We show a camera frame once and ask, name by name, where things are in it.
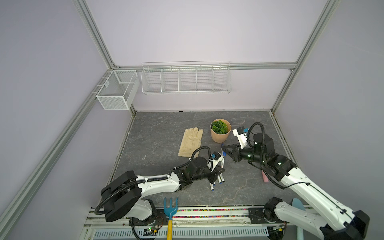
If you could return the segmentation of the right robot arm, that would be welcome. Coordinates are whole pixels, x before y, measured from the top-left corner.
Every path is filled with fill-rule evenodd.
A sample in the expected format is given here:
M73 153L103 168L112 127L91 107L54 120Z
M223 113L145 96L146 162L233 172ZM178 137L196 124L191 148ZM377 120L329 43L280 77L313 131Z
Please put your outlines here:
M363 240L368 233L370 217L363 211L354 211L326 193L288 157L277 154L273 140L265 128L256 122L246 129L233 130L238 144L223 146L222 150L233 161L242 160L261 169L276 187L290 189L308 203L317 213L295 208L282 199L273 197L254 217L273 223L288 222L323 240Z

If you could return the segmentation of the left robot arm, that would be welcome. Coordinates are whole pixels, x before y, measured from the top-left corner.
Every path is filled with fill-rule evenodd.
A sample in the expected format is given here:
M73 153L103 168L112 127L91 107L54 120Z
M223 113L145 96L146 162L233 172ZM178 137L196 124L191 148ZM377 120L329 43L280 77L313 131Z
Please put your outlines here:
M207 150L208 158L196 154ZM125 216L143 222L157 216L154 203L149 196L174 193L189 188L193 182L208 180L213 185L225 169L225 158L218 152L210 152L207 146L196 149L188 162L173 168L167 174L139 176L127 171L101 190L101 202L95 207L95 215L103 215L106 222L114 222Z

